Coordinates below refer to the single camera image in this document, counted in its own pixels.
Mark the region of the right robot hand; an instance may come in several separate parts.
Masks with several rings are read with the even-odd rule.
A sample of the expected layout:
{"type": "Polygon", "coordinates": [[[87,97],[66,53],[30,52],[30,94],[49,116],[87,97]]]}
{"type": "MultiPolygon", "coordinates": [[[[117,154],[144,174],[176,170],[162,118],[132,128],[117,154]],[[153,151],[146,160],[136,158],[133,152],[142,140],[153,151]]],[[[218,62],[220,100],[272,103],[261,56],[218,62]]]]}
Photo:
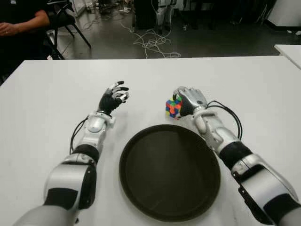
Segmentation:
{"type": "Polygon", "coordinates": [[[173,99],[181,98],[179,117],[193,115],[195,112],[207,108],[207,100],[199,89],[178,87],[173,92],[173,99]]]}

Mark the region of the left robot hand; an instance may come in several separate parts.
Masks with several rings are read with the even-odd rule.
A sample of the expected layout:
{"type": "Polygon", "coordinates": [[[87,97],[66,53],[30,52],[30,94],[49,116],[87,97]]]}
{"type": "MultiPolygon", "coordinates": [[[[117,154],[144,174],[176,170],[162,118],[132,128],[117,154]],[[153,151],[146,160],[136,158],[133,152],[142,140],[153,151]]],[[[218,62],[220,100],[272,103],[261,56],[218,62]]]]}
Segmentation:
{"type": "Polygon", "coordinates": [[[106,89],[100,99],[98,111],[110,115],[112,111],[128,100],[129,88],[122,87],[124,83],[124,81],[117,81],[106,89]]]}

